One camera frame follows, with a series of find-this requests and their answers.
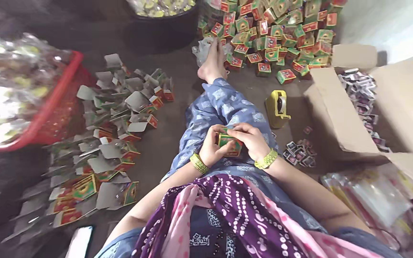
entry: mobile phone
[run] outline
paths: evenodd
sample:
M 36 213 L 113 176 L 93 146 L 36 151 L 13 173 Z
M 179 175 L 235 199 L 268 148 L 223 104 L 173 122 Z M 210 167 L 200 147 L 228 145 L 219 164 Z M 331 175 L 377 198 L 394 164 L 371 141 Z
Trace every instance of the mobile phone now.
M 77 228 L 72 235 L 65 258 L 85 258 L 92 238 L 93 226 Z

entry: leg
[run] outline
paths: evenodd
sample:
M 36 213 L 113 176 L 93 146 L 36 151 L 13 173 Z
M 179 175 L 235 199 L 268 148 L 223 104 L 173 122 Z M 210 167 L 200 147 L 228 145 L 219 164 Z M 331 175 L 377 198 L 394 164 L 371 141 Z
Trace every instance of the leg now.
M 186 109 L 187 129 L 179 140 L 179 153 L 161 182 L 186 165 L 193 153 L 199 153 L 208 129 L 215 124 L 223 123 L 204 92 Z
M 278 150 L 277 142 L 263 113 L 249 102 L 243 94 L 236 91 L 223 78 L 215 79 L 212 84 L 203 84 L 206 94 L 216 109 L 219 119 L 227 125 L 249 123 L 258 128 L 267 144 Z
M 223 76 L 225 73 L 224 53 L 222 47 L 219 47 L 218 50 L 217 44 L 217 40 L 212 43 L 208 58 L 197 74 L 207 82 L 202 86 L 210 103 L 216 109 L 219 119 L 227 125 L 245 122 L 259 128 L 267 144 L 278 150 L 278 145 L 275 138 L 272 137 L 272 131 L 264 114 L 259 112 L 253 103 L 249 102 L 243 94 L 236 91 L 225 80 L 226 77 Z
M 200 78 L 207 75 L 209 77 L 226 78 L 224 69 L 224 53 L 221 49 L 220 58 L 217 55 L 217 39 L 212 43 L 207 60 L 198 71 Z M 207 93 L 200 95 L 186 110 L 186 132 L 179 140 L 179 153 L 172 162 L 170 171 L 162 178 L 161 182 L 175 173 L 180 167 L 189 162 L 193 153 L 198 153 L 203 144 L 203 140 L 210 126 L 215 124 L 225 124 L 210 103 Z

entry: yellow bangle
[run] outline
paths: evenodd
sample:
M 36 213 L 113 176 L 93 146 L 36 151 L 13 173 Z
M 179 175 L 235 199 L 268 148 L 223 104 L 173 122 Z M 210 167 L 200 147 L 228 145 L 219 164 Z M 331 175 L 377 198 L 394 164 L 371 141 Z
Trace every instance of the yellow bangle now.
M 197 170 L 202 174 L 206 174 L 210 170 L 207 166 L 205 166 L 203 161 L 200 159 L 200 156 L 196 153 L 190 156 L 190 161 L 192 162 L 194 167 L 197 168 Z
M 262 161 L 255 161 L 254 165 L 259 169 L 266 169 L 267 167 L 270 167 L 270 165 L 272 165 L 272 163 L 277 158 L 277 155 L 278 153 L 274 149 L 271 149 L 270 153 L 267 154 L 267 156 L 265 156 Z

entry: blue printed pants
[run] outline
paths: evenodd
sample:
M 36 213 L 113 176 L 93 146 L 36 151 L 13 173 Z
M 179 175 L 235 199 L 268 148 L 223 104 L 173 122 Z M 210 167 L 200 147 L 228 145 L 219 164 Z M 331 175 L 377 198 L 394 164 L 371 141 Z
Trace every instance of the blue printed pants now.
M 208 129 L 215 124 L 233 125 L 249 123 L 258 128 L 269 147 L 278 151 L 265 115 L 253 103 L 245 99 L 223 78 L 216 79 L 212 85 L 202 84 L 202 93 L 186 110 L 186 132 L 179 141 L 179 154 L 173 160 L 170 171 L 163 177 L 167 179 L 176 170 L 189 162 L 193 153 L 199 153 Z M 238 157 L 224 157 L 210 171 L 255 171 L 254 161 L 246 151 Z

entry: bare foot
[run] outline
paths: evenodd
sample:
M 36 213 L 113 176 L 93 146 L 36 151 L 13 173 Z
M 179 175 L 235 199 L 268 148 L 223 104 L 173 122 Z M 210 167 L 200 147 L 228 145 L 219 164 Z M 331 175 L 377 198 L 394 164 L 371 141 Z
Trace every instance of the bare foot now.
M 223 44 L 218 42 L 217 48 L 217 66 L 219 67 L 219 71 L 223 75 L 223 78 L 227 80 L 226 68 L 224 68 L 224 61 L 226 61 L 226 57 L 224 56 Z
M 223 78 L 220 67 L 218 67 L 217 38 L 213 39 L 206 59 L 198 69 L 197 75 L 200 79 L 206 80 L 208 84 L 213 84 L 215 79 Z

